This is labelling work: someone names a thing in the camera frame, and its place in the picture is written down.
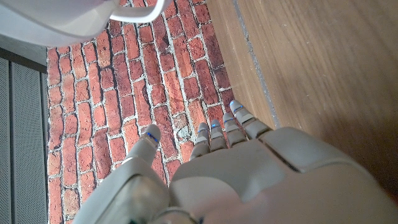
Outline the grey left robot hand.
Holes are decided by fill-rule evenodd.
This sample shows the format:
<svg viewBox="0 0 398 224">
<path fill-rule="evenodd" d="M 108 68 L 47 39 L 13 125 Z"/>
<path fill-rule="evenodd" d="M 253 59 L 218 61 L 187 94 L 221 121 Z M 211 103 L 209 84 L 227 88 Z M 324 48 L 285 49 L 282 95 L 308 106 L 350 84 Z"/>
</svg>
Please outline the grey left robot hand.
<svg viewBox="0 0 398 224">
<path fill-rule="evenodd" d="M 295 128 L 271 129 L 240 102 L 201 123 L 169 184 L 152 169 L 152 124 L 95 188 L 75 223 L 396 223 L 397 204 L 337 148 Z"/>
</svg>

